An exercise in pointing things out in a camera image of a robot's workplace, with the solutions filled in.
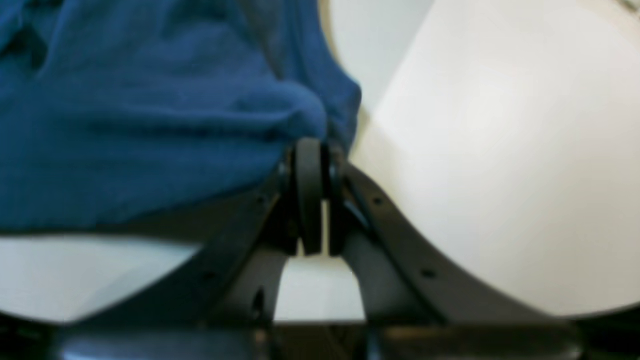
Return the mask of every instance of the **black metal frame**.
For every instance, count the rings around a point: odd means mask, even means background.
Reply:
[[[280,276],[299,238],[354,271],[366,324],[273,325]],[[216,216],[237,209],[221,224]],[[573,360],[575,328],[491,289],[447,259],[339,146],[304,139],[254,190],[95,233],[207,240],[176,271],[106,311],[53,326],[0,315],[3,359]]]

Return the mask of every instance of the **blue fabric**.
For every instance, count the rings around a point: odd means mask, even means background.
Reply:
[[[0,0],[0,228],[254,186],[295,139],[348,148],[359,105],[315,1]]]

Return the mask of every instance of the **white curved surface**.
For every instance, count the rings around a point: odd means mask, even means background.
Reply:
[[[431,3],[324,9],[371,115],[353,161],[450,257],[530,304],[566,315],[640,300],[636,20],[610,0]],[[195,250],[5,238],[0,309],[73,320]],[[362,318],[340,263],[293,260],[280,295],[279,320]]]
[[[640,32],[610,5],[436,2],[353,156],[446,254],[558,315],[640,300]]]

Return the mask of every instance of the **hole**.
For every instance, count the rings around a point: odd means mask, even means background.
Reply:
[[[213,271],[205,271],[205,272],[202,274],[202,278],[203,278],[203,279],[205,279],[205,280],[212,280],[212,279],[215,279],[215,278],[216,278],[216,276],[218,276],[218,274],[216,274],[216,273],[215,273],[215,272],[213,272]]]
[[[259,195],[256,200],[258,204],[265,205],[269,199],[267,198],[267,195]]]
[[[422,277],[424,277],[426,279],[435,279],[436,278],[436,272],[433,271],[433,270],[422,269],[420,274],[422,275]]]
[[[264,317],[264,289],[260,288],[253,298],[251,306],[251,318],[261,320]]]

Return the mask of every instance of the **blue cloth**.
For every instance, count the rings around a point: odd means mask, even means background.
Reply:
[[[360,89],[312,0],[0,0],[0,229],[84,228],[255,186]]]

